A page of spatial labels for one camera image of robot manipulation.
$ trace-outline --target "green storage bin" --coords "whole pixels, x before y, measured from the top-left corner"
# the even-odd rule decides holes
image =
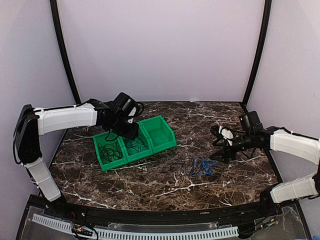
[[[122,137],[122,141],[129,163],[154,154],[150,140],[142,127],[139,127],[139,135],[135,140]]]
[[[138,124],[149,138],[154,154],[177,146],[174,131],[162,116],[142,120]]]
[[[94,146],[102,171],[108,171],[128,163],[123,140],[116,134],[104,132],[93,136]]]

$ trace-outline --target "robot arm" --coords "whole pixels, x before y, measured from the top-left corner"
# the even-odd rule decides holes
[[[119,136],[133,140],[139,134],[139,125],[130,119],[142,111],[143,108],[140,109],[124,93],[106,103],[90,99],[81,105],[66,107],[33,108],[25,105],[14,131],[14,158],[16,163],[26,167],[44,197],[49,202],[56,201],[63,195],[43,161],[39,136],[74,127],[102,126],[105,131],[112,130]]]
[[[319,139],[290,132],[284,127],[271,126],[264,129],[255,111],[242,115],[239,119],[243,131],[234,131],[221,126],[211,127],[211,133],[217,137],[213,145],[222,147],[222,149],[211,155],[210,159],[228,163],[230,159],[236,159],[237,152],[253,148],[266,148],[300,157],[319,166]],[[268,189],[264,194],[267,194],[269,201],[274,204],[317,196],[320,194],[320,167],[317,172],[293,181],[280,183]]]

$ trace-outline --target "blue tangled cord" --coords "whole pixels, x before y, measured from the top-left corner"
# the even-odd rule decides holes
[[[190,173],[190,177],[197,177],[197,176],[207,176],[213,175],[214,166],[218,165],[219,162],[215,160],[211,160],[209,158],[203,158],[202,156],[196,156],[193,159],[193,171]]]

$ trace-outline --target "white cable tray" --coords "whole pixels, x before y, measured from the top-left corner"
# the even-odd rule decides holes
[[[72,234],[71,221],[57,220],[39,214],[33,214],[32,221],[59,232]],[[97,227],[95,227],[95,230],[98,233],[99,240],[216,240],[237,237],[239,235],[237,226],[207,231],[179,233],[124,232],[112,231]]]

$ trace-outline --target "marble tabletop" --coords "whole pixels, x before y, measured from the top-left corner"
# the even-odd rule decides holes
[[[54,180],[70,203],[117,210],[205,210],[257,202],[265,188],[277,183],[266,155],[252,159],[238,154],[221,163],[214,175],[188,176],[196,156],[208,157],[218,148],[210,127],[241,130],[236,102],[146,102],[136,120],[162,115],[174,131],[177,147],[102,172],[93,136],[100,127],[69,129],[50,167]]]

